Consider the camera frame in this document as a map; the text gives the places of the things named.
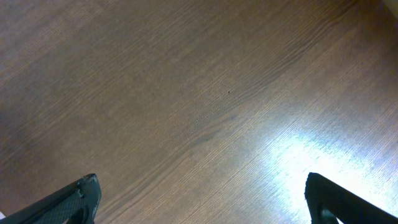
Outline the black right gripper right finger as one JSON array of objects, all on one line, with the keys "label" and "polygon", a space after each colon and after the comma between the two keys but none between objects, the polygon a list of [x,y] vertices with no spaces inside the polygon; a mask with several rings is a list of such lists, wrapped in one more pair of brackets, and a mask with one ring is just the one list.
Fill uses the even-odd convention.
[{"label": "black right gripper right finger", "polygon": [[318,173],[309,173],[305,199],[312,224],[397,224],[397,217],[381,210]]}]

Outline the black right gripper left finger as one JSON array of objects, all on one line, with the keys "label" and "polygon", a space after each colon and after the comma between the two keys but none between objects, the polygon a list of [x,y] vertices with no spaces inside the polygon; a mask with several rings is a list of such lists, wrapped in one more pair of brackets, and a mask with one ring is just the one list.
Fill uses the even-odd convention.
[{"label": "black right gripper left finger", "polygon": [[94,224],[101,200],[96,174],[88,174],[13,213],[2,224]]}]

